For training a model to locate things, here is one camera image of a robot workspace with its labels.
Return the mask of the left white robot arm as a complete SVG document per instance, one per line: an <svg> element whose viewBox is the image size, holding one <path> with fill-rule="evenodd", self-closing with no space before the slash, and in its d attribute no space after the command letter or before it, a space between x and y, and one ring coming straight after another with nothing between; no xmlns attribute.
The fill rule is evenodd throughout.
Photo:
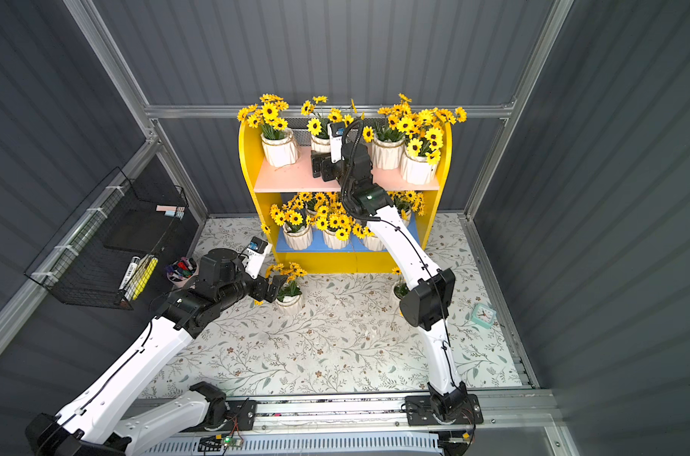
<svg viewBox="0 0 690 456"><path fill-rule="evenodd" d="M185 287L171 291L130 347L90 386L55 414L25 429L36 455L140 455L186 429L218 431L238 419L225 393L204 381L162 406L126 418L146 385L223 311L244 298L272 302L286 281L261 266L271 245L254 237L242 250L213 249Z"/></svg>

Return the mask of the sunflower pot taken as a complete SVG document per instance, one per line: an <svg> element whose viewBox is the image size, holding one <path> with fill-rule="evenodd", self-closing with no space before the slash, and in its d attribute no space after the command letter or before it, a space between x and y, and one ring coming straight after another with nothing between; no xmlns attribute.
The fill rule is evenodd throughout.
<svg viewBox="0 0 690 456"><path fill-rule="evenodd" d="M396 282L394 283L394 286L392 287L391 291L391 298L392 301L394 302L394 307L396 308L396 313L398 315L402 314L402 311L400 311L400 302L402 298L405 298L407 294L409 294L409 288L407 281L405 281L405 277L402 274L401 270L399 267L394 267L392 269L392 274L396 276Z"/></svg>
<svg viewBox="0 0 690 456"><path fill-rule="evenodd" d="M305 277L307 272L295 262L290 262L288 265L279 263L270 265L266 270L265 277L269 279L269 277L274 277L276 273L286 276L286 283L280 288L274 303L286 311L296 312L303 308L301 287L299 287L297 279Z"/></svg>

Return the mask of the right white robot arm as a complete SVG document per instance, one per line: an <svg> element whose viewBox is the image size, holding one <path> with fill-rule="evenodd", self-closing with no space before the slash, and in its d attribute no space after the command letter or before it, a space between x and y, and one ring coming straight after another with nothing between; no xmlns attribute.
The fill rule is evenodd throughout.
<svg viewBox="0 0 690 456"><path fill-rule="evenodd" d="M399 308L422 336L435 419L450 424L468 418L475 424L475 406L457 372L449 338L453 271L431 260L409 232L388 192L373 181L372 162L366 151L354 152L350 159L335 163L328 154L318 153L311 163L314 177L339 184L339 200L346 214L375 234L405 279L408 292L400 299Z"/></svg>

